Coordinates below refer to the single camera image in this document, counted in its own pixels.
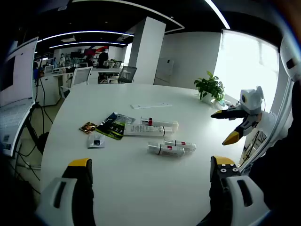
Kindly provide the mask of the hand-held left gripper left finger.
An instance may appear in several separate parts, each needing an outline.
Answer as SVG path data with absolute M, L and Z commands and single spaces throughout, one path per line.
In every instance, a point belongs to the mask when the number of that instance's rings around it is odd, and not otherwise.
M 43 226 L 94 226 L 92 160 L 70 162 L 40 194 L 36 216 Z

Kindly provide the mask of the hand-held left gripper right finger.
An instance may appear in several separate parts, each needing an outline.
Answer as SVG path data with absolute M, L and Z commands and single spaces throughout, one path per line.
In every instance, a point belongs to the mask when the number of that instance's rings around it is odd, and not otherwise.
M 210 183 L 211 225 L 258 226 L 270 213 L 263 191 L 231 159 L 211 157 Z

